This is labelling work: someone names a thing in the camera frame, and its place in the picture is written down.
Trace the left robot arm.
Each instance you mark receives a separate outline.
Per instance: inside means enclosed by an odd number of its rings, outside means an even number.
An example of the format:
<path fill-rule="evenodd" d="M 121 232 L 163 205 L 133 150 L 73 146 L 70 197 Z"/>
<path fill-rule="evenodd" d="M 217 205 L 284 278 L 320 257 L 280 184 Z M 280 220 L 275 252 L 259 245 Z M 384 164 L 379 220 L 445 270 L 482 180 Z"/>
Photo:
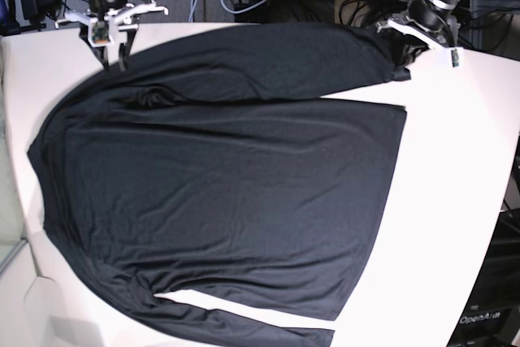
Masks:
<path fill-rule="evenodd" d="M 461 24 L 455 10 L 461 0 L 395 0 L 399 7 L 375 23 L 392 43 L 392 56 L 405 67 L 428 50 L 456 54 Z"/>

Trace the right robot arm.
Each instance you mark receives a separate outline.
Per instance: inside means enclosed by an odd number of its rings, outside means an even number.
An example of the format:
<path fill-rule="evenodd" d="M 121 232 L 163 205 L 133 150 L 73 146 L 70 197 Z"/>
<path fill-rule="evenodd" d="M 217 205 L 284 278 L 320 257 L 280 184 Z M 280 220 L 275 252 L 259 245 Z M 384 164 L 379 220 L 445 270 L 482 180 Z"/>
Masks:
<path fill-rule="evenodd" d="M 133 42 L 139 29 L 140 17 L 146 14 L 168 14 L 168 9 L 154 0 L 140 4 L 128 0 L 87 0 L 86 11 L 66 10 L 56 28 L 69 24 L 80 26 L 79 38 L 88 46 L 105 70 L 109 69 L 108 48 L 116 43 L 120 33 L 127 39 L 119 45 L 119 69 L 128 67 Z"/>

